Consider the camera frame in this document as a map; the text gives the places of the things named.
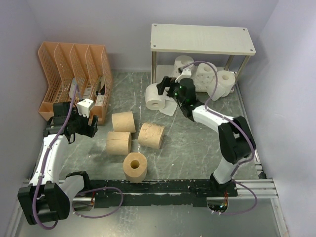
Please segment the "floral toilet roll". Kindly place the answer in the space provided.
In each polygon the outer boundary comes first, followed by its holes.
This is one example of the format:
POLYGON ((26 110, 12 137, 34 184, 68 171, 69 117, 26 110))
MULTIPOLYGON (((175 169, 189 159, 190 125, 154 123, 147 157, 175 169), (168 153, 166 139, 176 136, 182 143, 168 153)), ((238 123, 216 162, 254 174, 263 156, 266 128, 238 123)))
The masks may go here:
POLYGON ((193 75, 193 81, 197 92, 207 92, 215 77, 217 68, 212 63, 210 63, 210 65, 211 66, 206 63, 200 63, 196 67, 195 74, 193 75))
POLYGON ((193 58, 187 55, 180 55, 178 57, 175 58, 174 61, 174 68, 173 68, 173 72, 171 74, 172 77, 176 78, 180 75, 179 73, 179 68, 193 62, 193 58))

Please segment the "plain white toilet roll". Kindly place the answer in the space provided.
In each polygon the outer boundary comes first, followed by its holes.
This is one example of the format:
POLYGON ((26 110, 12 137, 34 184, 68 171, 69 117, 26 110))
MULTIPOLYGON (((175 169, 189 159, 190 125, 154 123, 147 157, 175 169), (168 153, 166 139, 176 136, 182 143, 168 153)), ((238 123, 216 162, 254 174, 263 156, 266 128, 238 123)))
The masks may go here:
POLYGON ((235 75, 229 71, 221 70, 217 72, 218 83, 212 100, 216 101, 220 97, 226 97, 236 82, 235 75))

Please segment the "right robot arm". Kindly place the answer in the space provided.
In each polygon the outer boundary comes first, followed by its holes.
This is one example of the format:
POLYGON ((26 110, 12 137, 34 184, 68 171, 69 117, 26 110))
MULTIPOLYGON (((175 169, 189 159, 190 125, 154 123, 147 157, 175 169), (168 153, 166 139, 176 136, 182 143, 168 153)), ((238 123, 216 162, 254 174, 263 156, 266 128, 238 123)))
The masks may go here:
POLYGON ((219 136, 222 159, 210 176, 210 192, 221 196, 231 183, 232 177, 241 164, 251 161, 255 155, 256 144, 246 119, 242 116, 229 117, 197 99, 193 80, 164 77, 156 85, 158 95, 166 94, 173 98, 183 115, 191 121, 201 123, 219 136))

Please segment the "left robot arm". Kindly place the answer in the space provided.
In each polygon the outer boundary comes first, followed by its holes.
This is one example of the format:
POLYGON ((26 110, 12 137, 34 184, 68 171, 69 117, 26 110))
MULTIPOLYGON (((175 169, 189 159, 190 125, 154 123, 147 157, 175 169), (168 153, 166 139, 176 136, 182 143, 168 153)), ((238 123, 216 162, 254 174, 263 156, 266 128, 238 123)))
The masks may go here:
POLYGON ((67 147, 76 135, 94 137, 98 117, 89 117, 94 102, 84 99, 75 105, 71 102, 53 104, 53 116, 43 131, 43 150, 39 163, 28 186, 18 191, 18 200, 29 225, 57 223, 70 214, 73 198, 78 194, 91 194, 92 184, 85 171, 66 176, 60 184, 59 176, 67 147))

